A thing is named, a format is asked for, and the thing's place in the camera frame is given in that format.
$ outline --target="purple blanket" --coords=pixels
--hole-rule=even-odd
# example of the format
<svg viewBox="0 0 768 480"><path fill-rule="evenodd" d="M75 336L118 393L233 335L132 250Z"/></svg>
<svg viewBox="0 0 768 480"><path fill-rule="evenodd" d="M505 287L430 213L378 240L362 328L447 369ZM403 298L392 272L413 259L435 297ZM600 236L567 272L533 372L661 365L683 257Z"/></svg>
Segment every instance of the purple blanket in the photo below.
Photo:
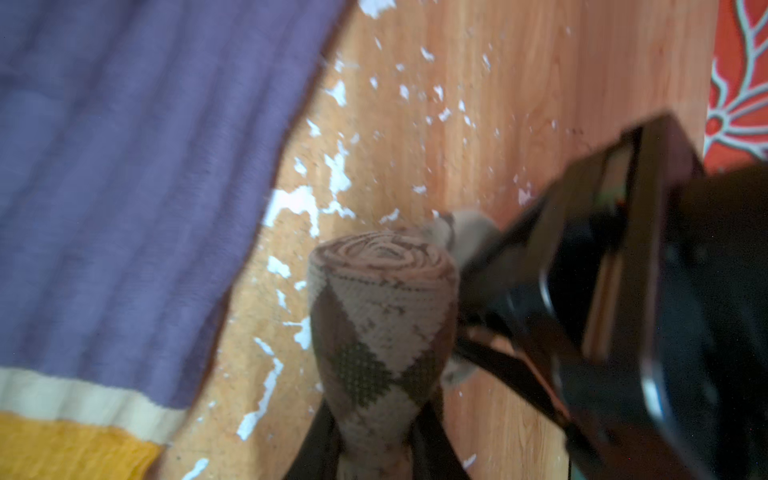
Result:
<svg viewBox="0 0 768 480"><path fill-rule="evenodd" d="M0 367L190 406L343 3L0 2Z"/></svg>

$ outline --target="patterned rug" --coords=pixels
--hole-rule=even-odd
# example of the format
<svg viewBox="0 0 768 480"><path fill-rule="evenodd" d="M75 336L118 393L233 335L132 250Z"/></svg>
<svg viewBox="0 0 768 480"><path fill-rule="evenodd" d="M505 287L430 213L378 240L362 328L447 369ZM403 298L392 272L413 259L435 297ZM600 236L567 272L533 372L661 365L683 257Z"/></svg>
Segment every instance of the patterned rug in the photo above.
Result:
<svg viewBox="0 0 768 480"><path fill-rule="evenodd" d="M768 0L721 0L704 166L768 160Z"/></svg>

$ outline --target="peeling white paint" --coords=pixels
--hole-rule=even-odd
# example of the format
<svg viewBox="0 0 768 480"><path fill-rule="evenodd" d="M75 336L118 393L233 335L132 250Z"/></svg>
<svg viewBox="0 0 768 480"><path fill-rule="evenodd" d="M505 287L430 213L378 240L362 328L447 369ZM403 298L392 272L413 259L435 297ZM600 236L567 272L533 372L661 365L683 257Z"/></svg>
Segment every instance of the peeling white paint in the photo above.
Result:
<svg viewBox="0 0 768 480"><path fill-rule="evenodd" d="M265 227L274 227L275 219L283 208L294 212L296 215L307 212L310 215L310 236L317 238L320 235L320 228L317 224L318 210L315 196L312 195L312 187L303 185L297 187L293 192L288 193L285 190L274 190L272 200L266 208L266 213L261 221Z"/></svg>
<svg viewBox="0 0 768 480"><path fill-rule="evenodd" d="M422 47L422 56L426 61L430 61L430 62L435 61L435 56L429 53L429 51L424 47Z"/></svg>
<svg viewBox="0 0 768 480"><path fill-rule="evenodd" d="M201 458L194 464L194 468L192 468L184 477L182 477L181 480L194 480L197 478L197 476L201 473L203 473L203 470L208 466L208 459L207 458Z"/></svg>
<svg viewBox="0 0 768 480"><path fill-rule="evenodd" d="M301 330L293 336L293 339L301 345L302 350L306 350L312 343L312 330L310 329L310 318L306 317L301 322L283 322L285 326L300 326Z"/></svg>
<svg viewBox="0 0 768 480"><path fill-rule="evenodd" d="M323 208L323 213L329 215L339 214L339 217L341 218L357 218L355 212L347 207L342 207L338 200L331 200L328 207Z"/></svg>
<svg viewBox="0 0 768 480"><path fill-rule="evenodd" d="M320 136L320 127L312 123L312 121L307 118L306 123L310 126L310 137L315 138Z"/></svg>
<svg viewBox="0 0 768 480"><path fill-rule="evenodd" d="M264 351L264 353L266 353L266 354L267 354L267 355L269 355L269 356L275 356L275 352L272 350L272 347L270 347L269 345L267 345L265 341L263 341L262 339L260 339L260 338L259 338L259 337L257 337L257 336L255 336L255 337L253 338L253 341L254 341L254 342L256 342L256 344L257 344L258 346L260 346L260 347L261 347L261 349Z"/></svg>
<svg viewBox="0 0 768 480"><path fill-rule="evenodd" d="M280 275L282 278L288 278L290 276L290 267L271 255L266 261L266 271Z"/></svg>
<svg viewBox="0 0 768 480"><path fill-rule="evenodd" d="M286 294L278 289L275 289L275 292L277 293L277 304L283 307L285 310L288 310L288 306L286 305Z"/></svg>
<svg viewBox="0 0 768 480"><path fill-rule="evenodd" d="M301 161L301 159L298 157L294 157L293 161L294 161L293 169L299 172L299 175L306 178L306 167L304 166L304 163Z"/></svg>
<svg viewBox="0 0 768 480"><path fill-rule="evenodd" d="M359 0L360 10L370 18L378 18L381 12L389 8L397 8L395 0Z"/></svg>
<svg viewBox="0 0 768 480"><path fill-rule="evenodd" d="M328 167L331 169L331 178L328 188L331 190L333 200L331 200L331 203L327 208L323 209L323 213L338 213L341 218L355 218L355 212L351 211L349 208L342 207L338 198L336 197L339 192L346 192L352 186L352 181L349 179L349 177L346 176L346 173L344 172L346 157L349 155L349 151L344 148L344 144L341 142L341 140L336 141L336 146L339 148L339 153L334 155L333 158L331 158L328 154L325 155L326 165L328 165Z"/></svg>
<svg viewBox="0 0 768 480"><path fill-rule="evenodd" d="M253 429L256 428L259 420L266 415L266 410L270 405L270 399L277 386L277 377L283 372L283 363L281 361L277 358L272 358L272 363L274 364L274 368L266 376L266 380L264 380L264 396L259 400L259 409L255 412L243 415L243 421L240 422L240 426L237 428L237 434L244 442L248 440L250 434L253 433Z"/></svg>
<svg viewBox="0 0 768 480"><path fill-rule="evenodd" d="M518 204L520 204L521 207L531 201L531 198L533 198L533 195L531 195L530 188L528 191L518 188Z"/></svg>
<svg viewBox="0 0 768 480"><path fill-rule="evenodd" d="M397 220L397 217L399 216L400 216L400 209L396 208L395 211L393 211L389 215L385 215L384 217L382 217L382 219L379 220L379 223L383 225L384 223L387 223L387 222L393 222Z"/></svg>
<svg viewBox="0 0 768 480"><path fill-rule="evenodd" d="M465 461L462 462L462 467L464 467L464 470L471 467L473 463L475 463L475 460L477 460L478 454L474 454L471 457L467 458Z"/></svg>
<svg viewBox="0 0 768 480"><path fill-rule="evenodd" d="M451 116L451 109L448 107L445 107L445 110L443 110L442 113L437 116L437 118L439 118L440 121L446 121L450 116Z"/></svg>
<svg viewBox="0 0 768 480"><path fill-rule="evenodd" d="M346 106L346 86L344 85L344 81L337 81L336 86L330 90L326 89L326 93L333 97L340 107Z"/></svg>

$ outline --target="wood grain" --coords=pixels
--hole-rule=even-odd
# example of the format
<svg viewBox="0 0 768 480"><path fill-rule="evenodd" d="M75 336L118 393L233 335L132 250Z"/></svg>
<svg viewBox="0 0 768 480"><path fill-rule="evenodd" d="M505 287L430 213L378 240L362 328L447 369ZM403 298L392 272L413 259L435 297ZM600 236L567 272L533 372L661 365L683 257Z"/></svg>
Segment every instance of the wood grain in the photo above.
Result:
<svg viewBox="0 0 768 480"><path fill-rule="evenodd" d="M467 206L504 224L569 160L662 110L674 111L700 147L716 20L716 0L399 0L378 19L354 5L287 139L276 188L310 186L317 207L328 207L325 156L339 154L340 141L351 187L337 197L356 218L320 213L314 238L307 213L282 210L273 227L261 229L233 288L210 378L158 478L182 478L200 458L209 464L198 478L280 478L286 471L321 394L312 350L293 338L300 327L283 322L306 316L306 291L294 283L305 279L307 255L321 240ZM338 81L345 107L325 92ZM451 115L440 121L446 108ZM310 137L307 119L319 137ZM296 157L306 177L294 169ZM424 194L413 191L421 186ZM382 225L395 209L397 220ZM270 256L290 266L290 278L266 271ZM258 410L275 368L254 337L284 367L266 415L243 441L238 425ZM468 467L473 478L565 479L562 434L486 374L448 394L446 415L461 460L477 455Z"/></svg>

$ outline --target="cream stripe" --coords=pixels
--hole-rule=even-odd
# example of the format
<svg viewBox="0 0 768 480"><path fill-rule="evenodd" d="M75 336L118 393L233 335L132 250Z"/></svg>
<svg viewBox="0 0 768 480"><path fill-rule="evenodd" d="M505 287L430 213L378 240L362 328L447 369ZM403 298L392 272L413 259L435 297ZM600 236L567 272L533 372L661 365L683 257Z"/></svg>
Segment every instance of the cream stripe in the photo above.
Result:
<svg viewBox="0 0 768 480"><path fill-rule="evenodd" d="M35 420L114 426L161 445L170 441L187 413L159 406L135 390L2 367L0 411Z"/></svg>

